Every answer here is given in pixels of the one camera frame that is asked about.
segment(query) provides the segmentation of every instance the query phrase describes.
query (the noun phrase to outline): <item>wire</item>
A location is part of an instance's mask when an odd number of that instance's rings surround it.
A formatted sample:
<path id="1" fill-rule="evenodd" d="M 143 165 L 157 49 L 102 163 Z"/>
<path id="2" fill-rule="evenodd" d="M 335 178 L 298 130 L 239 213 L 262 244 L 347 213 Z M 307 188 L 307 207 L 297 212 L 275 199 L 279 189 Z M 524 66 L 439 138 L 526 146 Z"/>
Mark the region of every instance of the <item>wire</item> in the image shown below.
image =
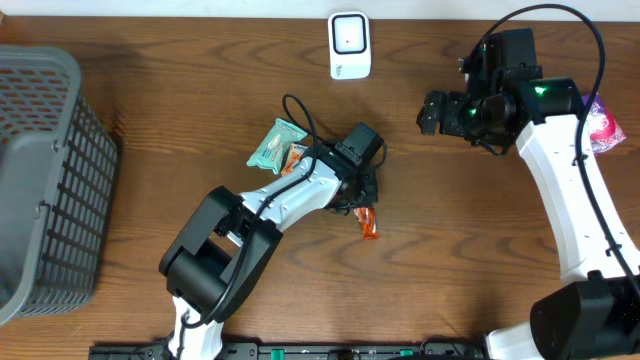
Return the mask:
<path id="1" fill-rule="evenodd" d="M 522 13 L 525 13 L 525 12 L 528 12 L 528 11 L 533 11 L 533 10 L 539 10 L 539 9 L 557 9 L 557 10 L 563 10 L 563 11 L 566 11 L 566 12 L 569 12 L 569 13 L 575 15 L 580 20 L 582 20 L 582 22 L 584 22 L 585 25 L 587 25 L 589 30 L 591 30 L 591 32 L 593 33 L 593 36 L 594 36 L 594 38 L 595 38 L 595 40 L 596 40 L 596 42 L 598 44 L 598 53 L 599 53 L 599 57 L 600 57 L 600 62 L 599 62 L 599 65 L 598 65 L 598 74 L 596 75 L 596 80 L 595 80 L 595 82 L 593 84 L 593 89 L 591 90 L 591 94 L 589 95 L 589 99 L 587 100 L 587 103 L 585 104 L 585 107 L 582 110 L 582 113 L 580 114 L 580 117 L 578 119 L 578 127 L 577 127 L 577 130 L 576 130 L 576 139 L 575 139 L 575 152 L 576 152 L 576 161 L 575 162 L 578 165 L 578 169 L 580 171 L 580 177 L 582 178 L 582 184 L 584 185 L 584 189 L 585 189 L 585 191 L 587 193 L 587 197 L 589 198 L 589 202 L 591 203 L 591 207 L 593 208 L 593 212 L 596 215 L 596 218 L 598 219 L 598 223 L 600 224 L 600 227 L 602 228 L 602 232 L 604 233 L 605 239 L 609 243 L 609 246 L 610 246 L 609 250 L 615 256 L 616 260 L 620 264 L 620 267 L 622 268 L 622 271 L 624 271 L 625 276 L 629 280 L 629 283 L 631 284 L 631 287 L 632 287 L 633 291 L 635 292 L 635 294 L 638 297 L 638 299 L 640 299 L 640 287 L 638 286 L 638 283 L 636 282 L 636 280 L 634 278 L 633 271 L 631 271 L 631 268 L 629 268 L 629 264 L 627 264 L 626 260 L 624 259 L 624 256 L 620 252 L 620 246 L 619 246 L 618 243 L 616 243 L 615 239 L 613 238 L 613 234 L 611 233 L 611 230 L 609 229 L 609 225 L 607 224 L 607 221 L 606 221 L 606 219 L 604 217 L 604 214 L 602 213 L 602 210 L 600 209 L 600 205 L 598 205 L 598 200 L 596 199 L 596 195 L 593 192 L 593 188 L 591 187 L 591 182 L 589 181 L 589 177 L 587 175 L 587 169 L 586 169 L 586 166 L 585 166 L 585 163 L 584 163 L 584 160 L 586 159 L 586 156 L 584 155 L 584 153 L 582 151 L 582 133 L 584 132 L 584 127 L 585 127 L 585 124 L 587 122 L 587 115 L 589 115 L 589 110 L 591 110 L 591 106 L 593 105 L 593 101 L 595 100 L 596 94 L 598 93 L 598 89 L 600 88 L 600 83 L 602 82 L 602 76 L 604 74 L 604 67 L 605 67 L 605 62 L 606 62 L 606 54 L 605 54 L 605 50 L 604 50 L 604 42 L 602 41 L 602 36 L 600 36 L 600 32 L 598 32 L 598 29 L 596 28 L 596 26 L 584 14 L 582 14 L 578 10 L 576 10 L 574 8 L 571 8 L 569 6 L 558 5 L 558 4 L 540 4 L 540 5 L 534 5 L 534 6 L 525 7 L 525 8 L 522 8 L 520 10 L 514 11 L 511 14 L 509 14 L 509 15 L 503 17 L 502 19 L 498 20 L 498 22 L 496 22 L 482 36 L 480 41 L 478 41 L 476 46 L 471 51 L 471 54 L 469 55 L 468 59 L 469 59 L 470 62 L 473 61 L 473 59 L 477 56 L 478 51 L 480 50 L 480 47 L 485 42 L 486 37 L 491 35 L 491 33 L 495 29 L 497 29 L 500 25 L 502 25 L 504 22 L 506 22 L 507 20 L 511 19 L 512 17 L 520 15 Z"/>
<path id="2" fill-rule="evenodd" d="M 184 350 L 184 333 L 187 331 L 187 328 L 184 326 L 184 324 L 186 324 L 188 318 L 189 310 L 185 311 L 184 314 L 182 314 L 182 316 L 180 317 L 182 327 L 180 328 L 180 334 L 178 335 L 178 349 L 176 349 L 176 360 L 182 359 L 182 351 Z"/>
<path id="3" fill-rule="evenodd" d="M 138 359 L 142 359 L 144 360 L 144 354 L 145 353 L 140 353 L 139 351 L 148 347 L 152 347 L 152 346 L 156 346 L 156 345 L 167 345 L 167 340 L 161 340 L 161 341 L 154 341 L 152 343 L 148 343 L 148 344 L 144 344 L 144 345 L 140 345 L 137 348 L 131 350 L 131 352 L 129 353 L 129 356 L 127 357 L 127 360 L 131 360 L 131 356 L 133 356 L 134 354 L 138 356 Z"/>
<path id="4" fill-rule="evenodd" d="M 460 352 L 460 350 L 458 350 L 458 348 L 456 347 L 455 343 L 450 341 L 449 338 L 447 338 L 446 336 L 437 336 L 437 335 L 426 338 L 422 342 L 422 344 L 420 344 L 420 355 L 428 355 L 427 352 L 426 352 L 427 351 L 426 345 L 436 342 L 437 339 L 443 340 L 443 341 L 438 342 L 439 344 L 449 344 L 449 345 L 451 345 L 453 350 L 455 350 L 456 355 L 462 356 L 462 353 Z"/>
<path id="5" fill-rule="evenodd" d="M 490 152 L 491 154 L 495 155 L 495 156 L 506 156 L 507 153 L 509 152 L 509 148 L 511 147 L 511 143 L 509 141 L 507 141 L 503 146 L 502 146 L 502 150 L 500 150 L 500 152 L 498 152 L 496 149 L 494 149 L 493 146 L 491 146 L 489 143 L 487 143 L 486 141 L 482 140 L 482 139 L 475 139 L 471 142 L 471 146 L 482 146 L 483 148 L 485 148 L 488 152 Z"/>
<path id="6" fill-rule="evenodd" d="M 496 93 L 498 92 L 498 77 L 502 75 L 504 70 L 505 70 L 505 67 L 500 66 L 495 70 L 493 70 L 493 73 L 491 73 L 491 89 L 490 89 L 491 95 L 496 95 Z"/>
<path id="7" fill-rule="evenodd" d="M 295 95 L 291 95 L 291 94 L 285 94 L 282 97 L 282 108 L 284 109 L 285 114 L 287 114 L 287 117 L 289 118 L 289 121 L 294 124 L 295 126 L 299 127 L 300 129 L 304 130 L 307 134 L 313 134 L 314 131 L 314 127 L 315 124 L 313 126 L 311 126 L 311 122 L 309 122 L 309 126 L 311 127 L 311 130 L 308 130 L 307 128 L 305 128 L 304 126 L 300 125 L 300 123 L 293 117 L 293 115 L 291 115 L 291 112 L 289 111 L 289 106 L 287 106 L 287 99 L 293 99 L 295 102 L 298 103 L 298 106 L 300 106 L 300 108 L 302 109 L 302 111 L 304 112 L 304 115 L 307 117 L 307 120 L 311 119 L 311 114 L 309 113 L 309 111 L 307 110 L 307 108 L 304 106 L 304 104 L 302 104 L 302 101 L 300 101 L 299 98 L 297 98 Z M 318 141 L 320 141 L 322 144 L 324 144 L 325 146 L 329 147 L 329 148 L 333 148 L 333 144 L 329 141 L 326 141 L 325 139 L 321 138 L 320 135 L 315 135 L 318 138 Z"/>
<path id="8" fill-rule="evenodd" d="M 253 220 L 251 221 L 251 225 L 249 226 L 249 231 L 247 233 L 247 237 L 244 241 L 244 243 L 242 244 L 242 248 L 240 249 L 240 255 L 238 255 L 238 261 L 236 262 L 234 268 L 233 268 L 233 272 L 231 273 L 231 277 L 229 278 L 229 282 L 227 283 L 227 287 L 224 289 L 224 291 L 222 292 L 222 294 L 220 295 L 220 297 L 218 297 L 218 300 L 216 301 L 216 304 L 213 306 L 213 310 L 211 310 L 206 316 L 202 316 L 200 318 L 200 320 L 198 320 L 195 323 L 188 323 L 186 321 L 186 319 L 182 318 L 182 327 L 186 328 L 186 329 L 195 329 L 197 327 L 200 327 L 202 325 L 204 325 L 205 323 L 209 323 L 212 320 L 212 317 L 218 312 L 218 310 L 220 309 L 220 307 L 222 306 L 222 304 L 224 303 L 224 301 L 227 299 L 227 297 L 229 296 L 229 293 L 231 292 L 231 289 L 234 288 L 236 282 L 238 281 L 238 277 L 240 276 L 240 270 L 242 269 L 242 264 L 244 263 L 244 259 L 247 257 L 247 253 L 249 251 L 249 246 L 251 245 L 251 241 L 253 240 L 253 235 L 255 234 L 258 224 L 260 223 L 260 215 L 262 215 L 262 212 L 264 212 L 264 210 L 267 208 L 267 206 L 269 206 L 269 204 L 276 198 L 278 197 L 280 194 L 284 193 L 285 191 L 288 191 L 289 189 L 293 188 L 294 186 L 297 186 L 298 184 L 302 183 L 303 181 L 307 181 L 307 179 L 309 179 L 309 177 L 311 177 L 311 175 L 313 174 L 313 171 L 315 170 L 316 167 L 316 161 L 318 160 L 318 140 L 320 139 L 318 137 L 318 133 L 316 130 L 316 125 L 313 122 L 313 118 L 311 117 L 311 114 L 309 113 L 309 110 L 307 110 L 306 106 L 304 106 L 304 104 L 302 103 L 302 101 L 300 101 L 300 99 L 298 97 L 296 97 L 295 95 L 291 95 L 291 94 L 285 94 L 282 97 L 282 106 L 284 108 L 284 111 L 287 113 L 287 116 L 289 117 L 289 120 L 295 124 L 296 126 L 299 127 L 298 122 L 291 116 L 291 113 L 289 112 L 289 108 L 287 106 L 287 99 L 293 99 L 296 103 L 298 103 L 298 106 L 300 106 L 300 109 L 302 109 L 302 111 L 304 112 L 305 116 L 307 117 L 307 121 L 309 121 L 309 127 L 311 127 L 311 135 L 313 136 L 313 151 L 311 154 L 311 166 L 309 166 L 309 170 L 305 173 L 305 175 L 303 175 L 302 177 L 300 177 L 299 179 L 297 179 L 296 181 L 293 181 L 291 183 L 289 183 L 288 185 L 283 186 L 282 188 L 280 188 L 279 190 L 275 191 L 273 194 L 267 196 L 264 201 L 262 202 L 262 204 L 260 205 L 260 207 L 258 208 L 258 211 L 256 211 L 255 216 L 253 217 Z"/>
<path id="9" fill-rule="evenodd" d="M 380 167 L 382 167 L 382 165 L 384 165 L 384 163 L 387 161 L 387 143 L 382 144 L 382 160 L 380 160 L 379 163 L 373 165 L 374 169 L 379 169 Z"/>

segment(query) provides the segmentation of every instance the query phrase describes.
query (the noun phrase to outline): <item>white wall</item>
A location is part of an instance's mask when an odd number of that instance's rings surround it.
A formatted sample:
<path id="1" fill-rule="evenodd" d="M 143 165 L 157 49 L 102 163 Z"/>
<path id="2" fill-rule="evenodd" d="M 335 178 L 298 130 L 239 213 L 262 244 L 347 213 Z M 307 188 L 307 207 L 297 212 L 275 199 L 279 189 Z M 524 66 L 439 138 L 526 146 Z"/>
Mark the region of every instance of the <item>white wall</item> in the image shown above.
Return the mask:
<path id="1" fill-rule="evenodd" d="M 327 18 L 358 9 L 374 19 L 497 19 L 535 0 L 0 0 L 7 15 Z M 596 21 L 640 21 L 640 0 L 556 0 Z M 538 10 L 521 19 L 573 20 Z"/>

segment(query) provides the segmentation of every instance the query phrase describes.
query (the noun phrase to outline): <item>green connector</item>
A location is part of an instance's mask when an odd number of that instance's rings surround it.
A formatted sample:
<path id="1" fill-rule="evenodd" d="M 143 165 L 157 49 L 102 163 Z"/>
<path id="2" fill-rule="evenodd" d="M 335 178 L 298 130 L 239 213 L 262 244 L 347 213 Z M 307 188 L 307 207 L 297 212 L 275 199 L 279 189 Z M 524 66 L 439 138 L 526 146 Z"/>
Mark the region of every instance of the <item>green connector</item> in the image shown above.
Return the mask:
<path id="1" fill-rule="evenodd" d="M 271 350 L 271 360 L 284 360 L 284 350 L 282 349 Z"/>

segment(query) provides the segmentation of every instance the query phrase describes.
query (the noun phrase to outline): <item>green led light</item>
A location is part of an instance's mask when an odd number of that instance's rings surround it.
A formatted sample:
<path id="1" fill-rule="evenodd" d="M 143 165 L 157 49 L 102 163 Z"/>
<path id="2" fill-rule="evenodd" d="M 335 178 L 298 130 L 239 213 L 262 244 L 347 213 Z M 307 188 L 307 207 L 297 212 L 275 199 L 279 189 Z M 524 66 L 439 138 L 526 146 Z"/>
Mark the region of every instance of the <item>green led light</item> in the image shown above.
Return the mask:
<path id="1" fill-rule="evenodd" d="M 544 94 L 545 91 L 547 91 L 547 88 L 544 88 L 542 86 L 536 86 L 533 89 L 536 91 L 536 94 L 538 95 L 542 95 Z"/>
<path id="2" fill-rule="evenodd" d="M 271 360 L 284 360 L 284 350 L 282 349 L 271 350 Z"/>

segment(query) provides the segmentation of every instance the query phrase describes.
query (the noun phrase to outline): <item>green snack packet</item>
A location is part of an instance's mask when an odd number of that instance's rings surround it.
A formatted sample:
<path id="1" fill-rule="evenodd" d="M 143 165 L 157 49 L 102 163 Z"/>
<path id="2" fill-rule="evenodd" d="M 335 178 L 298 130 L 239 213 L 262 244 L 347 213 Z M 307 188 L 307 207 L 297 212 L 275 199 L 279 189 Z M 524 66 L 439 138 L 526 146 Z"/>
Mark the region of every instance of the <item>green snack packet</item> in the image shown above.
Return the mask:
<path id="1" fill-rule="evenodd" d="M 247 166 L 257 166 L 260 169 L 271 169 L 278 175 L 282 168 L 282 159 L 291 143 L 300 141 L 307 133 L 292 123 L 276 119 L 276 124 L 271 128 L 267 137 L 262 140 L 258 149 L 251 155 Z"/>

